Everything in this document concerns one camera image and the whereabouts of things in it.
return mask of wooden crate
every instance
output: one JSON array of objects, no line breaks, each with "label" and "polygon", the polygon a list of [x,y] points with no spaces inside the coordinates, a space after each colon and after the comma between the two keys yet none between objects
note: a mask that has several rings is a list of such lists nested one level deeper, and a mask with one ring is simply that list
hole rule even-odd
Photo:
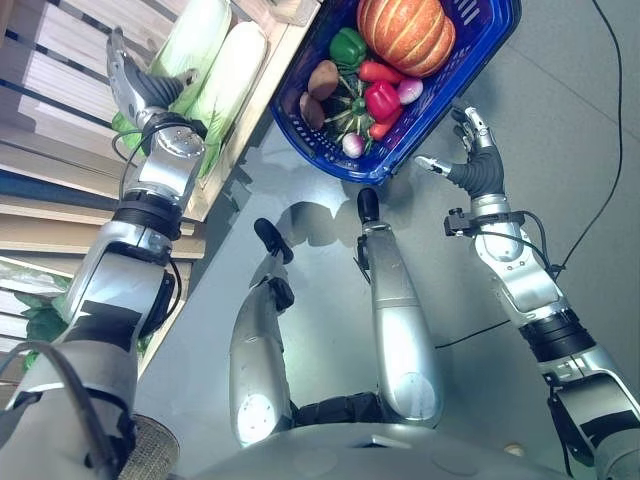
[{"label": "wooden crate", "polygon": [[[105,31],[122,26],[129,50],[148,62],[188,0],[155,3],[158,10],[142,0],[3,0],[1,170],[117,198],[123,162],[110,148],[116,106],[106,79]],[[189,201],[186,217],[195,221],[206,219],[319,8],[318,0],[233,3],[261,26],[269,49],[220,159]]]}]

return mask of potato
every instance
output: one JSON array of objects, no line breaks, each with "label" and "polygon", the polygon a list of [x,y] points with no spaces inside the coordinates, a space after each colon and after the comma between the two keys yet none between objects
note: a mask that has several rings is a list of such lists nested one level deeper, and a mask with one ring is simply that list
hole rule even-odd
[{"label": "potato", "polygon": [[307,92],[300,96],[300,115],[312,130],[320,130],[324,125],[322,105]]},{"label": "potato", "polygon": [[321,61],[309,77],[309,95],[319,101],[326,100],[338,86],[339,75],[335,63],[331,60]]}]

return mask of blue basket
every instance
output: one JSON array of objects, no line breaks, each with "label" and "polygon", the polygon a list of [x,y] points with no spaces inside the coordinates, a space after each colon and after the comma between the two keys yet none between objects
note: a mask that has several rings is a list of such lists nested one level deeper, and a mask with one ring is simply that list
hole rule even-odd
[{"label": "blue basket", "polygon": [[435,128],[451,100],[480,73],[520,20],[520,0],[443,0],[442,4],[456,27],[449,60],[438,74],[424,80],[422,96],[405,108],[382,142],[353,160],[300,117],[300,95],[316,65],[329,58],[329,42],[340,28],[356,24],[358,0],[325,0],[271,102],[278,126],[307,161],[344,180],[382,183]]}]

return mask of orange pumpkin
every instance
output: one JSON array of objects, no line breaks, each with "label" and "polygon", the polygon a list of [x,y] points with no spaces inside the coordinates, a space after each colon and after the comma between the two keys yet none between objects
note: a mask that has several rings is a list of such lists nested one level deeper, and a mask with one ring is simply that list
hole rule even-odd
[{"label": "orange pumpkin", "polygon": [[367,45],[412,77],[440,69],[456,41],[439,0],[360,0],[357,21]]}]

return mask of black cable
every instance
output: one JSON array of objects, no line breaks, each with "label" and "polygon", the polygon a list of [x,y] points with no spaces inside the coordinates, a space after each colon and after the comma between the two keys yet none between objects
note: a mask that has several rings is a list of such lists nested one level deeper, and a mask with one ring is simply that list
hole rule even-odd
[{"label": "black cable", "polygon": [[509,240],[513,240],[514,242],[521,243],[522,245],[529,247],[536,253],[536,255],[538,255],[538,257],[540,257],[540,260],[542,260],[542,262],[544,263],[544,269],[549,275],[551,275],[551,272],[553,271],[553,267],[546,255],[531,242],[527,242],[526,240],[523,240],[519,237],[514,237],[513,235],[507,235],[506,233],[478,231],[475,232],[475,235],[491,235],[495,237],[508,238]]},{"label": "black cable", "polygon": [[494,328],[501,327],[502,325],[506,325],[510,321],[511,320],[504,320],[504,321],[502,321],[500,323],[496,323],[495,325],[491,325],[490,327],[483,328],[482,330],[478,330],[477,332],[473,332],[472,334],[467,335],[466,337],[462,337],[462,338],[459,338],[458,340],[454,340],[453,342],[443,343],[442,345],[436,345],[435,348],[438,349],[438,348],[451,347],[451,346],[453,346],[453,345],[455,345],[457,343],[464,342],[465,340],[468,340],[471,337],[475,337],[476,335],[480,335],[481,333],[488,332],[489,330],[493,330]]},{"label": "black cable", "polygon": [[596,7],[596,10],[598,11],[598,14],[600,15],[600,18],[602,18],[602,21],[606,25],[607,30],[609,30],[609,35],[611,35],[611,39],[613,40],[613,45],[616,47],[616,57],[617,57],[617,60],[618,60],[618,171],[616,172],[616,177],[615,177],[615,180],[613,181],[613,185],[611,187],[611,191],[609,192],[609,195],[607,195],[607,198],[604,201],[604,203],[602,204],[602,206],[600,207],[600,210],[598,210],[598,212],[595,214],[593,219],[589,222],[587,227],[580,234],[580,236],[578,237],[576,242],[569,249],[569,253],[567,253],[567,256],[564,258],[564,261],[560,265],[560,270],[558,270],[558,272],[556,273],[556,275],[554,277],[554,280],[558,279],[558,277],[560,276],[560,272],[562,270],[564,270],[564,268],[567,266],[567,262],[571,258],[571,255],[573,255],[573,252],[575,252],[576,248],[578,248],[578,245],[580,245],[580,243],[582,242],[584,237],[587,235],[589,230],[591,230],[591,227],[593,227],[593,224],[596,223],[596,221],[600,218],[600,215],[602,215],[602,212],[604,212],[605,208],[607,208],[607,205],[609,205],[609,202],[613,198],[613,195],[616,192],[616,189],[618,188],[618,182],[620,181],[620,175],[622,174],[622,159],[623,159],[623,150],[622,150],[622,146],[623,146],[623,142],[622,142],[622,55],[620,54],[620,45],[618,44],[618,38],[616,37],[616,34],[613,32],[613,28],[611,27],[611,24],[609,23],[609,20],[607,19],[605,14],[602,12],[602,9],[600,8],[600,5],[598,5],[598,2],[596,0],[591,0],[591,1],[593,3],[593,6]]},{"label": "black cable", "polygon": [[540,217],[538,217],[535,213],[530,212],[529,210],[518,210],[517,212],[513,213],[521,213],[536,222],[538,231],[540,232],[540,249],[542,250],[542,253],[544,253],[544,256],[547,258],[547,260],[549,260],[549,250],[547,249],[547,232],[544,229],[544,225],[542,224],[542,220],[540,220]]},{"label": "black cable", "polygon": [[91,462],[96,473],[106,473],[107,478],[115,479],[117,477],[118,459],[111,441],[102,428],[98,414],[91,403],[89,394],[82,385],[80,377],[78,377],[73,366],[62,353],[47,342],[27,340],[19,343],[7,354],[5,360],[0,364],[0,373],[7,368],[18,353],[26,350],[35,350],[47,357],[66,387],[71,404],[78,415],[78,420],[89,445]]},{"label": "black cable", "polygon": [[[538,228],[540,229],[540,239],[542,242],[542,250],[540,250],[538,247],[536,247],[533,243],[531,242],[527,242],[526,240],[523,240],[522,238],[519,237],[514,237],[513,235],[507,235],[505,233],[498,233],[498,232],[485,232],[485,231],[478,231],[476,232],[476,235],[492,235],[492,236],[496,236],[496,237],[502,237],[502,238],[508,238],[509,240],[513,240],[514,242],[518,242],[521,243],[522,245],[525,245],[529,248],[531,248],[531,250],[533,250],[542,260],[542,262],[545,265],[545,271],[551,275],[553,277],[553,266],[551,265],[551,263],[549,262],[549,258],[547,256],[547,235],[546,232],[544,230],[544,226],[542,225],[542,221],[540,220],[540,218],[538,218],[538,216],[536,216],[535,214],[526,211],[526,210],[521,210],[520,212],[514,212],[514,213],[522,213],[524,215],[528,215],[530,216],[537,224],[538,224]],[[488,332],[490,330],[493,330],[494,328],[498,328],[501,327],[502,325],[506,325],[507,323],[509,323],[510,320],[504,320],[500,323],[496,323],[495,325],[491,325],[490,327],[487,328],[483,328],[482,330],[478,330],[477,332],[473,332],[469,335],[467,335],[466,337],[462,337],[459,338],[458,340],[454,340],[453,342],[449,342],[449,343],[445,343],[443,345],[437,345],[435,348],[445,348],[445,347],[451,347],[452,345],[455,345],[457,343],[460,343],[464,340],[467,340],[469,338],[475,337],[476,335],[480,335],[481,333],[485,333]]]},{"label": "black cable", "polygon": [[[123,193],[124,193],[124,180],[125,180],[125,177],[127,176],[127,170],[129,169],[129,166],[131,165],[133,158],[136,156],[136,153],[138,153],[138,150],[140,150],[140,147],[142,147],[142,145],[144,145],[144,143],[147,140],[149,140],[154,134],[156,134],[160,130],[164,130],[165,128],[170,128],[170,127],[184,127],[184,126],[185,126],[184,122],[161,123],[160,125],[156,125],[155,127],[153,127],[149,133],[147,133],[140,139],[138,144],[133,148],[131,154],[129,155],[129,158],[127,158],[127,163],[125,163],[124,170],[122,171],[122,176],[120,177],[120,185],[118,187],[118,198],[120,200],[122,200]],[[119,133],[118,135],[123,137],[125,133],[126,132],[122,132],[121,134]]]},{"label": "black cable", "polygon": [[171,305],[171,308],[167,311],[167,316],[165,317],[165,320],[169,318],[173,312],[175,312],[176,308],[178,308],[178,302],[180,302],[180,298],[182,297],[182,278],[180,277],[178,266],[176,265],[176,262],[173,261],[173,258],[169,259],[169,263],[171,264],[171,268],[173,268],[173,273],[176,277],[177,290],[176,290],[176,299],[173,301],[173,305]]},{"label": "black cable", "polygon": [[127,130],[126,132],[120,132],[111,139],[111,148],[114,152],[116,152],[116,155],[118,155],[118,157],[120,157],[125,163],[129,161],[129,159],[125,157],[118,149],[118,140],[120,140],[122,137],[134,135],[136,133],[142,133],[142,130]]}]

